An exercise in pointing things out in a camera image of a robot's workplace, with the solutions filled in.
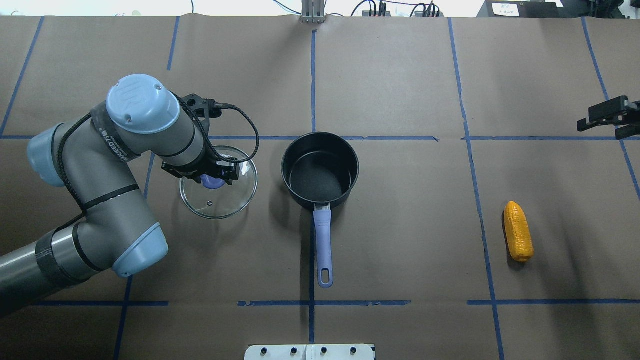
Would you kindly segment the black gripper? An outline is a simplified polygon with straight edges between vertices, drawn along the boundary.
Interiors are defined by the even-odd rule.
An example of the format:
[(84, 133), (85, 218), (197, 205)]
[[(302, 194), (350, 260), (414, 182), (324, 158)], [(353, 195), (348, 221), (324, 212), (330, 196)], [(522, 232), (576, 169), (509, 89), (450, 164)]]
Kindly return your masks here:
[(240, 165), (235, 157), (227, 155), (206, 155), (195, 162), (183, 166), (174, 166), (162, 162), (162, 170), (175, 178), (186, 178), (196, 183), (212, 187), (215, 180), (231, 186), (240, 177)]

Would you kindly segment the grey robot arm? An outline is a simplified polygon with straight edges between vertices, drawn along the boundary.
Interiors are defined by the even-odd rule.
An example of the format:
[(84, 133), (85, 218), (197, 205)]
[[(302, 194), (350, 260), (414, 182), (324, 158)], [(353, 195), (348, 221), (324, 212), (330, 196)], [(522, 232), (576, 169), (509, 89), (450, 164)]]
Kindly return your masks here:
[(211, 117), (233, 105), (197, 95), (180, 97), (160, 80), (131, 74), (89, 114), (60, 123), (27, 145), (30, 166), (53, 187), (66, 187), (81, 214), (41, 239), (1, 257), (1, 316), (103, 271), (128, 278), (169, 252), (129, 162), (146, 152), (176, 178), (231, 185), (240, 160), (208, 139)]

